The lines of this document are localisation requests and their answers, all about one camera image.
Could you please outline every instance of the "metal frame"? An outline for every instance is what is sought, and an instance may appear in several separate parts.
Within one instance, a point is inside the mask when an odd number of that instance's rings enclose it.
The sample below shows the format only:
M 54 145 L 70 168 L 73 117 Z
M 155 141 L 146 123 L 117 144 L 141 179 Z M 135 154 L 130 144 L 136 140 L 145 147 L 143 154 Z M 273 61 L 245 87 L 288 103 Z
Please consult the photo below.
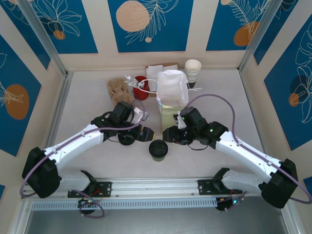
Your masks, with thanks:
M 63 74 L 64 77 L 66 77 L 67 74 L 66 68 L 63 62 L 61 61 L 54 44 L 52 43 L 47 32 L 45 31 L 30 2 L 28 0 L 16 0 L 16 2 L 18 3 L 20 10 L 22 11 L 29 25 L 35 32 L 42 46 L 50 56 L 51 60 L 54 62 L 58 71 L 61 74 Z
M 53 113 L 52 123 L 50 126 L 49 134 L 45 143 L 44 148 L 50 147 L 54 145 L 55 138 L 58 133 L 60 119 L 63 114 L 63 110 L 65 107 L 68 91 L 70 84 L 73 79 L 73 72 L 68 72 L 66 78 L 63 80 L 62 87 L 58 96 L 57 104 L 55 106 L 55 110 Z
M 256 50 L 257 46 L 259 45 L 264 33 L 266 32 L 270 22 L 272 21 L 275 12 L 279 8 L 281 2 L 283 0 L 276 0 L 272 1 L 267 8 L 266 12 L 264 13 L 261 24 L 259 25 L 258 29 L 256 30 L 254 37 L 246 49 L 246 53 L 238 67 L 240 75 L 242 77 L 242 71 L 244 70 L 245 66 L 247 65 L 250 58 L 253 56 L 254 51 Z M 21 11 L 24 13 L 26 19 L 30 23 L 31 27 L 33 28 L 34 32 L 36 33 L 37 37 L 39 38 L 40 42 L 48 52 L 49 56 L 51 57 L 52 61 L 55 62 L 57 69 L 66 77 L 62 84 L 62 88 L 59 94 L 59 98 L 57 101 L 57 105 L 54 111 L 54 116 L 52 119 L 52 124 L 50 127 L 49 135 L 46 141 L 46 147 L 51 146 L 54 144 L 55 137 L 58 131 L 59 122 L 62 116 L 62 112 L 66 103 L 66 98 L 68 95 L 68 91 L 70 88 L 70 84 L 72 81 L 73 73 L 67 73 L 66 69 L 59 58 L 59 55 L 52 44 L 49 36 L 47 35 L 46 31 L 44 30 L 42 24 L 40 23 L 36 13 L 34 12 L 33 8 L 31 7 L 30 3 L 27 0 L 17 0 Z M 249 106 L 252 111 L 252 115 L 255 121 L 256 128 L 258 130 L 258 134 L 260 136 L 260 141 L 262 143 L 261 133 L 258 129 L 258 124 L 256 118 L 254 117 L 253 108 L 249 101 L 249 95 L 245 88 L 244 81 L 242 79 L 243 86 L 245 89 L 245 93 L 247 95 L 247 99 L 249 102 Z M 142 208 L 160 208 L 157 202 L 166 201 L 169 204 L 173 204 L 173 207 L 191 207 L 191 206 L 198 206 L 198 207 L 213 207 L 216 205 L 215 197 L 222 197 L 222 195 L 216 196 L 201 196 L 199 195 L 198 191 L 198 184 L 197 181 L 199 179 L 211 179 L 211 178 L 164 178 L 164 179 L 105 179 L 107 181 L 111 181 L 113 183 L 112 190 L 111 190 L 111 197 L 106 198 L 103 200 L 103 205 L 106 205 L 106 209 L 115 209 L 117 207 L 108 207 L 108 204 L 121 204 L 123 205 L 123 209 L 126 209 L 125 204 L 135 204 L 137 209 Z M 26 193 L 30 193 L 30 187 L 26 186 L 25 188 Z M 148 205 L 140 205 L 140 202 L 150 202 Z M 208 203 L 200 203 L 200 201 L 210 201 Z M 24 233 L 26 230 L 26 226 L 29 220 L 29 216 L 31 210 L 34 209 L 59 209 L 56 208 L 60 206 L 62 210 L 64 210 L 63 204 L 75 204 L 77 199 L 67 198 L 66 192 L 59 192 L 54 193 L 52 196 L 46 198 L 44 201 L 37 196 L 33 196 L 28 198 L 27 200 L 22 199 L 18 207 L 16 209 L 16 216 L 15 220 L 13 220 L 10 232 L 12 234 L 21 234 Z M 287 230 L 289 233 L 294 234 L 304 234 L 307 233 L 304 230 L 302 222 L 299 218 L 298 213 L 294 207 L 292 201 L 288 202 L 284 209 L 281 210 L 285 224 L 287 226 Z
M 239 63 L 238 70 L 242 72 L 244 68 L 246 67 L 249 60 L 254 55 L 254 52 L 256 48 L 258 47 L 259 43 L 261 42 L 265 32 L 267 31 L 271 21 L 273 20 L 275 13 L 279 9 L 281 3 L 283 0 L 272 0 L 266 9 L 266 11 L 263 14 L 263 17 L 261 18 L 260 24 L 257 27 L 257 30 L 255 31 L 252 39 L 250 40 L 246 52 Z

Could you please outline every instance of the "vent grille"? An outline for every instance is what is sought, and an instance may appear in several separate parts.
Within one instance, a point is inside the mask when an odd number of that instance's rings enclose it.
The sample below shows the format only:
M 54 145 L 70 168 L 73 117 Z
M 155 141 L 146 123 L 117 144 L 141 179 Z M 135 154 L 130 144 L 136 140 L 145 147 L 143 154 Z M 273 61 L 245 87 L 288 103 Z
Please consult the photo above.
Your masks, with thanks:
M 121 209 L 160 209 L 160 208 L 199 208 L 217 207 L 215 197 L 206 198 L 180 198 L 180 199 L 116 199 L 102 200 L 100 205 L 106 210 Z M 96 205 L 84 210 L 99 209 Z M 78 201 L 36 201 L 32 211 L 64 211 L 77 210 Z

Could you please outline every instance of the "metal bar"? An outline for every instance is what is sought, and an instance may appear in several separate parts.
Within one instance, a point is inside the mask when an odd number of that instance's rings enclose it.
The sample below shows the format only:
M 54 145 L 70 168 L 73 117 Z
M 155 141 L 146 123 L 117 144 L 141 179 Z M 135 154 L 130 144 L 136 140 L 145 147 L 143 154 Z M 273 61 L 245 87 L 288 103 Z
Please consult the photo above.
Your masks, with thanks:
M 263 17 L 260 21 L 260 24 L 257 27 L 252 39 L 249 42 L 249 45 L 246 48 L 246 52 L 239 63 L 238 70 L 243 72 L 247 63 L 254 55 L 256 48 L 258 47 L 259 43 L 261 42 L 265 32 L 267 31 L 271 21 L 273 20 L 277 10 L 279 9 L 283 0 L 269 0 L 269 6 L 263 14 Z
M 56 68 L 61 74 L 63 74 L 64 77 L 66 77 L 67 71 L 65 69 L 65 66 L 61 61 L 59 54 L 54 44 L 52 43 L 49 35 L 45 31 L 33 7 L 31 6 L 31 3 L 28 0 L 16 0 L 16 2 L 18 3 L 20 10 L 22 11 L 29 25 L 35 32 L 42 46 L 50 56 L 51 60 L 54 62 Z
M 47 141 L 45 143 L 45 148 L 54 145 L 55 138 L 57 136 L 58 129 L 59 129 L 59 123 L 60 123 L 60 120 L 61 120 L 61 117 L 63 114 L 63 110 L 65 107 L 68 91 L 70 88 L 70 84 L 72 82 L 72 78 L 73 78 L 73 73 L 69 72 L 67 74 L 66 79 L 63 81 L 62 88 L 61 88 L 61 91 L 59 93 L 57 105 L 56 105 L 54 113 L 53 113 L 52 123 L 51 123 L 51 127 L 50 127 L 49 134 L 47 137 Z
M 169 198 L 169 199 L 102 199 L 100 205 L 105 210 L 128 210 L 128 209 L 170 209 L 170 208 L 202 208 L 217 207 L 215 197 L 204 198 Z M 76 211 L 78 202 L 75 201 L 35 201 L 32 211 Z M 92 204 L 84 210 L 99 209 Z
M 24 201 L 18 203 L 19 214 L 12 220 L 9 232 L 10 234 L 24 234 L 29 220 L 30 212 L 33 206 L 32 201 Z
M 308 234 L 294 205 L 294 201 L 287 202 L 286 206 L 283 209 L 281 209 L 281 212 L 288 233 Z
M 249 92 L 247 91 L 246 82 L 245 82 L 245 80 L 243 79 L 243 74 L 242 74 L 241 71 L 239 71 L 239 75 L 240 75 L 240 79 L 241 79 L 241 81 L 242 81 L 242 83 L 243 83 L 243 88 L 244 88 L 244 90 L 245 90 L 245 94 L 246 94 L 246 97 L 247 97 L 247 102 L 248 102 L 250 111 L 251 111 L 251 113 L 252 113 L 252 117 L 253 117 L 253 121 L 254 121 L 254 124 L 255 124 L 255 128 L 256 128 L 257 133 L 258 133 L 258 136 L 259 136 L 259 140 L 260 140 L 260 144 L 261 144 L 261 147 L 262 147 L 262 151 L 265 153 L 266 150 L 265 150 L 264 143 L 263 143 L 262 133 L 261 133 L 261 131 L 260 131 L 260 129 L 259 129 L 259 124 L 258 124 L 258 121 L 257 121 L 257 119 L 256 119 L 256 117 L 255 117 L 255 114 L 254 114 L 254 108 L 253 108 L 253 106 L 252 106 L 252 104 L 251 104 L 251 101 L 250 101 L 250 100 L 251 100 L 251 99 L 250 99 L 250 94 L 249 94 Z
M 190 198 L 190 197 L 228 197 L 229 195 L 199 195 L 198 180 L 211 178 L 163 178 L 163 179 L 98 179 L 98 182 L 112 182 L 112 199 L 154 199 L 154 198 Z M 33 193 L 26 185 L 25 193 Z M 55 192 L 44 201 L 72 200 L 67 198 L 67 191 Z M 37 195 L 28 200 L 42 201 Z

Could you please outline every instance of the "brown cardboard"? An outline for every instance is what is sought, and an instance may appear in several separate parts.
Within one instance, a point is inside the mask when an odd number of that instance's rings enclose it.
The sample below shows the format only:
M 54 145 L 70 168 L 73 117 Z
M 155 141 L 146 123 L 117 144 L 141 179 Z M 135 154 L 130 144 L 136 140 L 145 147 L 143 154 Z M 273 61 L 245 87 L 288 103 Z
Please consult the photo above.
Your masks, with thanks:
M 177 65 L 177 62 L 160 63 L 160 64 L 153 64 L 153 65 L 148 65 L 148 66 L 158 66 L 158 65 L 162 65 L 163 67 L 168 67 L 172 65 Z M 156 98 L 156 94 L 150 94 L 150 97 Z

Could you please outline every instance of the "black lid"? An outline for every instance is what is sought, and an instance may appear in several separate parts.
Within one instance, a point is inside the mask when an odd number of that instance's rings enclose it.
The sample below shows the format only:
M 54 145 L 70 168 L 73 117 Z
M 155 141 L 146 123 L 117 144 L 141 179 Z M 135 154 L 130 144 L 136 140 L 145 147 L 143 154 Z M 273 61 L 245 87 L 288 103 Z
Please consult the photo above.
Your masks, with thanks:
M 165 157 L 168 152 L 168 145 L 163 140 L 154 140 L 148 148 L 151 156 L 155 158 Z

